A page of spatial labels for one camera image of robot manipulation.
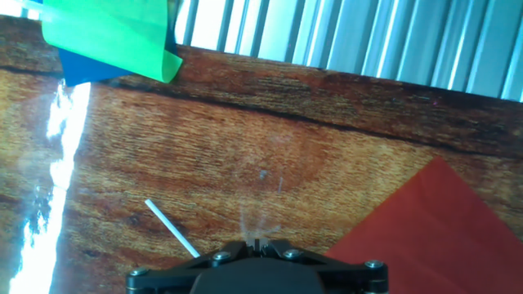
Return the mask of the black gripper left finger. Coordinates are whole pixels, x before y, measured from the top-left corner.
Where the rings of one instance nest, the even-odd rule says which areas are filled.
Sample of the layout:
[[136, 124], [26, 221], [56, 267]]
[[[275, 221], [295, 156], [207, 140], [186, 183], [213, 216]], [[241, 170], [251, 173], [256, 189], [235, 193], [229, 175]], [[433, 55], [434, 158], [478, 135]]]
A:
[[125, 292], [127, 294], [190, 293], [201, 274], [250, 257], [259, 257], [258, 239], [230, 241], [218, 250], [170, 269], [135, 268], [125, 278]]

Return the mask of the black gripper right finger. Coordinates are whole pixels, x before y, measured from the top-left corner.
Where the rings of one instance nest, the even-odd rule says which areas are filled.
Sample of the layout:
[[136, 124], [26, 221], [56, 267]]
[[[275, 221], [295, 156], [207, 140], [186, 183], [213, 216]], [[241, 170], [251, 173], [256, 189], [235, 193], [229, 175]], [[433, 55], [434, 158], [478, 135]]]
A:
[[388, 267], [377, 260], [349, 264], [293, 246], [287, 239], [260, 240], [260, 257], [273, 258], [285, 265], [296, 265], [292, 274], [303, 282], [316, 282], [321, 293], [372, 293], [389, 292]]

